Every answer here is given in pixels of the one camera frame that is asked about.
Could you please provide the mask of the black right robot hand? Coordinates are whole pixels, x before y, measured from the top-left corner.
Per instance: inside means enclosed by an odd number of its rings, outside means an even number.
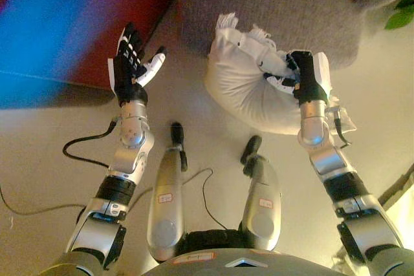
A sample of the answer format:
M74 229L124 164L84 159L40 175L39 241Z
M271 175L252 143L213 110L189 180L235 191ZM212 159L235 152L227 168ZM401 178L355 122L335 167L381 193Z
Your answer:
M267 105L293 107L313 101L329 104L329 63L321 52L266 52L257 61L262 73L262 100Z

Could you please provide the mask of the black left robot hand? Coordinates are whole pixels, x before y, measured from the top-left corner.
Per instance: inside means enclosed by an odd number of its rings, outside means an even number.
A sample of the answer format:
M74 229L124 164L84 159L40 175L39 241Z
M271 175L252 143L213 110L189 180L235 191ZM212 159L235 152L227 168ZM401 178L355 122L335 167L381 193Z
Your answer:
M148 103L144 87L155 77L166 59L167 49L158 48L147 61L142 61L145 52L135 25L128 23L119 39L116 56L107 60L110 86L120 106L131 101Z

